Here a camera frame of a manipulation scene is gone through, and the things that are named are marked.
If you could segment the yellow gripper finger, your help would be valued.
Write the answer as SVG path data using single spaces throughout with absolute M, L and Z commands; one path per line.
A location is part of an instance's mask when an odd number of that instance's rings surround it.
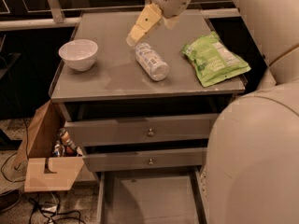
M 164 18 L 164 26 L 169 30 L 173 29 L 177 23 L 178 16 L 172 17 L 170 19 Z
M 130 47 L 141 41 L 162 19 L 162 11 L 156 4 L 145 5 L 126 38 Z

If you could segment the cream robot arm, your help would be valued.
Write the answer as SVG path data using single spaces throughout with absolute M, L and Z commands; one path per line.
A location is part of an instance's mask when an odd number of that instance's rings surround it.
M 233 1 L 267 71 L 211 130 L 206 224 L 299 224 L 299 0 Z

